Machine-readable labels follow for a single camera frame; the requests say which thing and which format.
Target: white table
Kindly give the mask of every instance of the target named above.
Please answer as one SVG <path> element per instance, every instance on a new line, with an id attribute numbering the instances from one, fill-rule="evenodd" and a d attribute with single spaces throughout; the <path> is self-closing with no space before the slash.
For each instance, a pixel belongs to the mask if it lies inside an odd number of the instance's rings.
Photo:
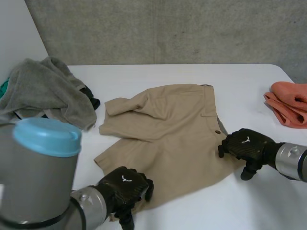
<path id="1" fill-rule="evenodd" d="M 274 65 L 70 66 L 70 70 L 102 103 L 95 128 L 83 133 L 74 189 L 95 184 L 103 177 L 93 159 L 118 140 L 99 135 L 98 127 L 105 116 L 104 102 L 117 97 L 131 98 L 162 85 L 213 85 L 217 113 L 229 133 L 245 127 L 277 142 L 307 145 L 306 130 L 282 126 L 264 104 L 263 94 L 274 82 L 291 81 Z M 287 180 L 269 166 L 248 182 L 240 180 L 241 172 L 242 169 L 214 186 L 137 214 L 135 229 L 307 229 L 307 184 Z M 118 222 L 107 221 L 99 229 L 121 228 Z"/>

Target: concrete wall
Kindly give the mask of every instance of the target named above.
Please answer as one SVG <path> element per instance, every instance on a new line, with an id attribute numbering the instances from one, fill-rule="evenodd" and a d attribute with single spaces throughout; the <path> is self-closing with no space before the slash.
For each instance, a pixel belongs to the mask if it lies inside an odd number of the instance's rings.
<path id="1" fill-rule="evenodd" d="M 69 65 L 271 63 L 307 83 L 306 0 L 26 0 Z"/>

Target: white wall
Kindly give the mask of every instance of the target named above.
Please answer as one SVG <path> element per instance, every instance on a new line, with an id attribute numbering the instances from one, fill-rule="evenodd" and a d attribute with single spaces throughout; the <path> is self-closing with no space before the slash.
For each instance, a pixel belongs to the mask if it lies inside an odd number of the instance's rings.
<path id="1" fill-rule="evenodd" d="M 41 60 L 46 56 L 24 0 L 0 0 L 0 84 L 20 61 Z"/>

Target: teal cloth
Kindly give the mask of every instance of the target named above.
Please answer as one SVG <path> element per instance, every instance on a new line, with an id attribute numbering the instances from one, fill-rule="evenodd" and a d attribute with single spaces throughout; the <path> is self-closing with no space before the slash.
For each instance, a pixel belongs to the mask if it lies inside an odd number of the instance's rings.
<path id="1" fill-rule="evenodd" d="M 1 86 L 0 86 L 0 98 L 4 96 L 6 90 L 8 89 L 9 79 L 7 79 Z"/>

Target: light blue cap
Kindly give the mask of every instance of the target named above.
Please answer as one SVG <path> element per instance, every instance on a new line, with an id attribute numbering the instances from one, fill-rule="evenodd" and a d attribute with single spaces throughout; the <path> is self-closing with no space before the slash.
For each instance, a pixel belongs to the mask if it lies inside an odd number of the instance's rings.
<path id="1" fill-rule="evenodd" d="M 54 119 L 23 119 L 16 123 L 13 136 L 24 147 L 48 156 L 71 157 L 81 151 L 80 129 Z"/>

